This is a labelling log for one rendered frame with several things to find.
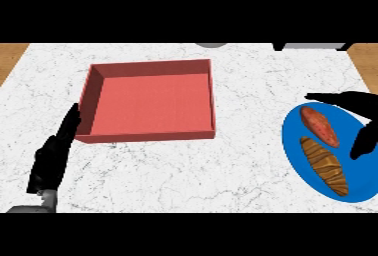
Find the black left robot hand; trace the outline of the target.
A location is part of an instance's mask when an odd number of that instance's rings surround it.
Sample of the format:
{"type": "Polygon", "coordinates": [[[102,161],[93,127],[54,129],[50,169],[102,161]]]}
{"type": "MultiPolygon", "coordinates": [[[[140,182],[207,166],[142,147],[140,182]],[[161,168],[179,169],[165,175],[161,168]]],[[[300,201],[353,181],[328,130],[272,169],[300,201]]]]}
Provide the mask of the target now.
{"type": "Polygon", "coordinates": [[[57,190],[68,162],[71,144],[81,122],[78,104],[63,117],[57,133],[52,135],[34,154],[26,192],[37,194],[44,190],[57,190]]]}

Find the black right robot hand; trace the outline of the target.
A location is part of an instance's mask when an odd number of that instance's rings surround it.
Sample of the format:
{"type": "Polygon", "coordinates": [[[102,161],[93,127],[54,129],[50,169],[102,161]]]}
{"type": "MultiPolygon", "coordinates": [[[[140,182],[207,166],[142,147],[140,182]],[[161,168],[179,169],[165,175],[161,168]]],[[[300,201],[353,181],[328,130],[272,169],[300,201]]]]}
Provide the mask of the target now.
{"type": "Polygon", "coordinates": [[[341,93],[307,93],[304,98],[335,105],[369,119],[369,123],[359,130],[350,150],[350,158],[356,160],[369,154],[378,145],[378,95],[359,91],[341,93]]]}

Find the red sweet potato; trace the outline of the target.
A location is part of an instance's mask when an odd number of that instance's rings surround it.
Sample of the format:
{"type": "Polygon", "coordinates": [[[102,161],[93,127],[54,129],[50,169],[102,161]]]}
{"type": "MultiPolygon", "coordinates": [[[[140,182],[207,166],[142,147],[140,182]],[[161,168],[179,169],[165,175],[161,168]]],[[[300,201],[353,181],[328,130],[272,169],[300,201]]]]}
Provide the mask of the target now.
{"type": "Polygon", "coordinates": [[[304,106],[300,109],[300,116],[304,126],[320,139],[320,141],[328,146],[338,148],[339,140],[326,116],[308,106],[304,106]]]}

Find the blue plate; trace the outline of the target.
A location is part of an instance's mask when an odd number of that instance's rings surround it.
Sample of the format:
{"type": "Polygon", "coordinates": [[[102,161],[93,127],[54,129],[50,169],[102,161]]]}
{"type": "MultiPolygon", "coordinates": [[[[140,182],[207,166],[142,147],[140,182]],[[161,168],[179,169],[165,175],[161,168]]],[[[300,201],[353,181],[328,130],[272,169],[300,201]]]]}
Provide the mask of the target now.
{"type": "Polygon", "coordinates": [[[378,146],[369,154],[362,155],[356,160],[350,158],[351,146],[362,128],[363,124],[350,113],[337,106],[316,102],[298,105],[289,111],[282,124],[282,145],[297,174],[319,193],[334,200],[348,203],[369,200],[378,194],[378,146]],[[304,106],[314,109],[328,118],[339,141],[338,148],[328,146],[304,126],[301,121],[301,108],[304,106]],[[348,185],[345,196],[339,196],[331,190],[310,166],[301,149],[300,139],[303,137],[311,138],[331,151],[341,163],[348,185]]]}

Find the red cardboard box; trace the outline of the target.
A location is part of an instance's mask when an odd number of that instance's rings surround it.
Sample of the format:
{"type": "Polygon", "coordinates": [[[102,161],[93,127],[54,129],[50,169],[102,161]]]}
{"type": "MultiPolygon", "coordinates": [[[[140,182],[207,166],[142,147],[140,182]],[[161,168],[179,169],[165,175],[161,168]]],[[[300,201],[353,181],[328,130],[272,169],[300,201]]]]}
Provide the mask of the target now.
{"type": "Polygon", "coordinates": [[[93,64],[80,113],[84,143],[214,138],[211,61],[93,64]]]}

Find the brown striped croissant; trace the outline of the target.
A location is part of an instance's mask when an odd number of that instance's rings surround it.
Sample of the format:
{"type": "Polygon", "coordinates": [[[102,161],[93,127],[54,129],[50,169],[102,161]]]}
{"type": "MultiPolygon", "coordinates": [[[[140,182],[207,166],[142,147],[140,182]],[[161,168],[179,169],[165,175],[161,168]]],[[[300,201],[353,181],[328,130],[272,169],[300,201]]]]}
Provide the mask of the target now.
{"type": "Polygon", "coordinates": [[[348,195],[348,184],[341,163],[332,152],[308,137],[300,138],[300,144],[310,167],[323,183],[338,196],[348,195]]]}

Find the grey appliance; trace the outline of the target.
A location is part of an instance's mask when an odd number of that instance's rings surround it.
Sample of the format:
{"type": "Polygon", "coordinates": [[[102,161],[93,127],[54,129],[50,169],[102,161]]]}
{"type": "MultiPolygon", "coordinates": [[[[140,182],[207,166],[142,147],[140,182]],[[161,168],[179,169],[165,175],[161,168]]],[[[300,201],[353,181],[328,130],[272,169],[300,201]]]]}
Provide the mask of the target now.
{"type": "Polygon", "coordinates": [[[347,51],[354,43],[272,43],[274,51],[283,49],[334,49],[347,51]]]}

